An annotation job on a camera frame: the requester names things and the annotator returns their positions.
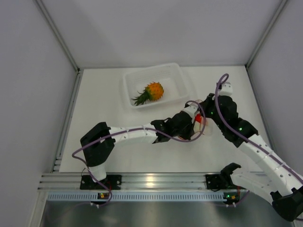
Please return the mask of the orange fake pineapple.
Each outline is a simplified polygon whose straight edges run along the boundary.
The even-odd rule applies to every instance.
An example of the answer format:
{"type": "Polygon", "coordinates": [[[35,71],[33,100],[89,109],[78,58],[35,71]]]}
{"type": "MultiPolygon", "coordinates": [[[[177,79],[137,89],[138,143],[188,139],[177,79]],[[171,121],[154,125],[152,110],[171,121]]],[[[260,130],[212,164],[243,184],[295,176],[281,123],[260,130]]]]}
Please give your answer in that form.
{"type": "Polygon", "coordinates": [[[147,102],[154,102],[161,99],[164,95],[164,88],[159,82],[149,83],[138,96],[132,98],[135,106],[143,105],[147,102]]]}

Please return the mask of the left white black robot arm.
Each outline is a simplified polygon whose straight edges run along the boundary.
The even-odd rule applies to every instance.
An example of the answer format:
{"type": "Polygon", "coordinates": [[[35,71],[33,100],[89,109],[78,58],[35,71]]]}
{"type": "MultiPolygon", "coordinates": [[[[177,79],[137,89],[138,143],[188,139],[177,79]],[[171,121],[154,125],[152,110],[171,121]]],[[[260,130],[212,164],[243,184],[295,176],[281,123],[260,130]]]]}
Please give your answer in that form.
{"type": "Polygon", "coordinates": [[[100,122],[87,132],[80,143],[85,162],[91,172],[91,184],[102,189],[107,183],[105,162],[115,147],[139,143],[163,143],[181,137],[191,140],[194,135],[194,122],[197,111],[181,111],[172,118],[153,120],[149,124],[131,128],[110,127],[100,122]]]}

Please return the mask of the clear zip bag orange seal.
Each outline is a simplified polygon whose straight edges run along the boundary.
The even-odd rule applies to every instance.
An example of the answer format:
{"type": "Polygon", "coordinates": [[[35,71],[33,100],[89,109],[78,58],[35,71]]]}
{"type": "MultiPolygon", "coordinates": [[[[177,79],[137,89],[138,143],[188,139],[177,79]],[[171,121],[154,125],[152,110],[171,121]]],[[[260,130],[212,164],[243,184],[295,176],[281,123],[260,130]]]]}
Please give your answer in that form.
{"type": "Polygon", "coordinates": [[[200,124],[196,121],[194,121],[194,127],[193,127],[194,135],[193,138],[197,137],[201,132],[203,136],[212,136],[213,134],[213,121],[209,118],[206,118],[205,124],[203,121],[203,124],[200,124]]]}

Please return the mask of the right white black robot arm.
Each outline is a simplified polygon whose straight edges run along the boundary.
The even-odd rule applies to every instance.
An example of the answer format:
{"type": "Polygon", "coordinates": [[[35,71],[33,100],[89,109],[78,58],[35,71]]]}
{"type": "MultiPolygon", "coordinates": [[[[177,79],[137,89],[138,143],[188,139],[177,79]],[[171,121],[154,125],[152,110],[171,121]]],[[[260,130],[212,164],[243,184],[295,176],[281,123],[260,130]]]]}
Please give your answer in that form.
{"type": "Polygon", "coordinates": [[[227,188],[234,185],[245,188],[270,203],[283,219],[296,220],[303,212],[303,177],[266,144],[252,124],[239,117],[237,105],[230,96],[210,93],[201,106],[203,115],[214,121],[224,138],[264,173],[264,176],[256,175],[231,164],[231,170],[221,175],[222,184],[227,188]]]}

